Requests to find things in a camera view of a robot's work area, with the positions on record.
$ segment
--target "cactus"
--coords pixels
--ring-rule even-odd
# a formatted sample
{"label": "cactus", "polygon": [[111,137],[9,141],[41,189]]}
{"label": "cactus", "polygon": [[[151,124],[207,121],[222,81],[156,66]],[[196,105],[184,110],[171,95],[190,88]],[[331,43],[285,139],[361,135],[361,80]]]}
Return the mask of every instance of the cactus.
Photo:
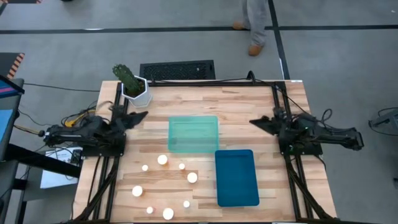
{"label": "cactus", "polygon": [[144,84],[132,74],[127,66],[121,64],[115,65],[112,71],[126,87],[127,95],[136,97],[145,90]]}

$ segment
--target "blue tray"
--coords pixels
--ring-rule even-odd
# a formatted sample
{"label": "blue tray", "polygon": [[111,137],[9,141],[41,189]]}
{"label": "blue tray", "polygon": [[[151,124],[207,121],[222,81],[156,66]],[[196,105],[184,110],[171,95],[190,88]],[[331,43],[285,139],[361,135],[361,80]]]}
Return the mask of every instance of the blue tray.
{"label": "blue tray", "polygon": [[217,202],[221,207],[260,204],[252,150],[218,150],[216,157]]}

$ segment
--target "gray pants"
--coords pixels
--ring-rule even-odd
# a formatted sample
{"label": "gray pants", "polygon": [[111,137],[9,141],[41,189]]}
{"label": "gray pants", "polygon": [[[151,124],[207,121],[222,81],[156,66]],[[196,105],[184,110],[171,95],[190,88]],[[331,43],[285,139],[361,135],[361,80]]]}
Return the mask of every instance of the gray pants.
{"label": "gray pants", "polygon": [[243,26],[250,30],[251,45],[266,43],[266,7],[268,0],[243,0]]}

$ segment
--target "potted cactus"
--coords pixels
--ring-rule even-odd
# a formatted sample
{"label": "potted cactus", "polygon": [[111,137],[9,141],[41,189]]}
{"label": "potted cactus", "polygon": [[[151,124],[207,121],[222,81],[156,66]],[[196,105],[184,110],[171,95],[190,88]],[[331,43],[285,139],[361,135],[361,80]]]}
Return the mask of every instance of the potted cactus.
{"label": "potted cactus", "polygon": [[152,100],[148,82],[145,78],[137,77],[132,74],[125,65],[115,65],[113,73],[122,81],[122,95],[136,108],[147,107]]}

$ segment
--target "gray concrete floor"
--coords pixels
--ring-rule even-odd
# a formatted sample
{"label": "gray concrete floor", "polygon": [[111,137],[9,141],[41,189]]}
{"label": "gray concrete floor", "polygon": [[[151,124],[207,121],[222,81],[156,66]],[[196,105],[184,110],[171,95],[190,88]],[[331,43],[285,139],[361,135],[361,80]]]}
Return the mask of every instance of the gray concrete floor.
{"label": "gray concrete floor", "polygon": [[[389,0],[277,0],[275,8],[280,26],[398,24],[398,2]],[[240,17],[238,0],[44,0],[8,5],[0,29],[230,26]],[[236,31],[0,35],[0,52],[26,54],[17,73],[26,82],[70,88],[99,89],[103,80],[115,79],[115,63],[138,73],[140,63],[179,60],[214,60],[219,79],[243,77],[248,70],[261,79],[281,79],[271,31],[268,37],[256,58],[246,52],[248,33]],[[398,190],[392,182],[398,177],[397,138],[367,127],[377,110],[398,103],[397,38],[398,30],[282,32],[290,76],[304,81],[312,113],[321,116],[333,108],[331,125],[355,126],[364,138],[359,152],[323,146],[333,200],[343,220],[398,220]],[[20,109],[42,123],[58,123],[97,98],[96,93],[25,90]],[[23,116],[17,123],[40,128]],[[18,130],[11,142],[30,149],[42,145],[40,138]],[[18,195],[13,192],[7,223],[14,223]],[[73,196],[69,189],[29,202],[25,223],[67,220]]]}

